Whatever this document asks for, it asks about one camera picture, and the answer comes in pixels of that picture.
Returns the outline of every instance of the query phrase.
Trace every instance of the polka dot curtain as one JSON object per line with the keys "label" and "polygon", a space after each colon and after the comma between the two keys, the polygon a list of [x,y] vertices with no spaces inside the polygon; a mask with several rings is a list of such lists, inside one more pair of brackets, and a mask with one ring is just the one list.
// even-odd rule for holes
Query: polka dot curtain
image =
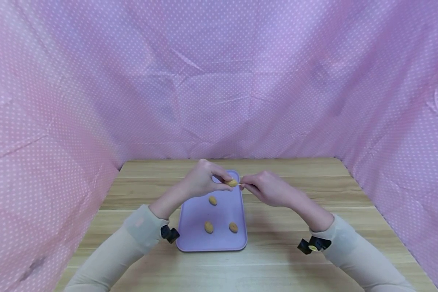
{"label": "polka dot curtain", "polygon": [[438,286],[438,0],[0,0],[0,291],[124,161],[200,157],[338,157]]}

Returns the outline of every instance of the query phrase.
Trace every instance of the long sleeve shirt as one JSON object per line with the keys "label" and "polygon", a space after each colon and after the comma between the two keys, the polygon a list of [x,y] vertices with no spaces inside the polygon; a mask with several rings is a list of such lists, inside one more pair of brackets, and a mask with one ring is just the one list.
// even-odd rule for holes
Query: long sleeve shirt
{"label": "long sleeve shirt", "polygon": [[[109,292],[130,265],[161,240],[161,227],[168,223],[152,214],[148,206],[141,206],[94,251],[64,291]],[[332,241],[323,251],[324,256],[366,292],[415,291],[378,249],[339,216],[335,215],[335,221],[326,231],[310,232]]]}

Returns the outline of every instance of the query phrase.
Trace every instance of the oval snack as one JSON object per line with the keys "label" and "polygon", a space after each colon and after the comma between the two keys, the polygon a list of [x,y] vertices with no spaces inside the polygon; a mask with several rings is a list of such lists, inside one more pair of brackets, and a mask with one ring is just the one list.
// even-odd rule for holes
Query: oval snack
{"label": "oval snack", "polygon": [[227,182],[225,182],[229,187],[236,187],[237,185],[238,185],[238,182],[235,180],[235,179],[233,179],[233,180],[231,180],[231,181],[227,181]]}
{"label": "oval snack", "polygon": [[237,233],[238,232],[238,226],[237,224],[235,224],[234,222],[231,222],[229,224],[229,229],[230,231],[232,231],[233,233]]}
{"label": "oval snack", "polygon": [[210,196],[209,197],[209,202],[211,203],[211,205],[216,206],[218,204],[218,200],[216,200],[216,197],[214,196]]}
{"label": "oval snack", "polygon": [[206,223],[204,224],[204,230],[206,230],[207,233],[213,233],[214,228],[211,222],[206,221]]}

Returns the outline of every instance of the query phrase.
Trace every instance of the wooden table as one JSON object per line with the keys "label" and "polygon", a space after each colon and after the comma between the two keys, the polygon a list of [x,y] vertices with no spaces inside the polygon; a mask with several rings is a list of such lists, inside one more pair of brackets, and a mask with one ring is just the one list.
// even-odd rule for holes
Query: wooden table
{"label": "wooden table", "polygon": [[[437,291],[424,271],[337,159],[214,161],[240,175],[271,170],[337,213],[383,252],[418,291]],[[192,160],[134,160],[125,163],[103,205],[73,255],[56,291],[86,258],[141,204],[149,204],[179,181]],[[297,249],[308,227],[295,213],[243,193],[249,241],[239,252],[182,253],[162,240],[135,263],[112,291],[256,292],[362,291],[320,253]],[[177,227],[179,210],[170,218]]]}

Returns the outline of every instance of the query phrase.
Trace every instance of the purple tray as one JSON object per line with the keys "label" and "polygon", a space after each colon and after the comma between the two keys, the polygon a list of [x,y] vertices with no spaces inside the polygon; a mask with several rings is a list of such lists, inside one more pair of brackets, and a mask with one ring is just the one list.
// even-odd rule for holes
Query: purple tray
{"label": "purple tray", "polygon": [[[235,180],[240,180],[237,172],[228,172]],[[209,196],[216,197],[216,206],[209,203]],[[206,221],[213,224],[214,232],[211,234],[204,230]],[[237,224],[237,233],[229,230],[231,222]],[[240,188],[237,186],[233,191],[213,191],[183,203],[178,232],[180,237],[176,240],[177,248],[184,252],[244,249],[248,236]]]}

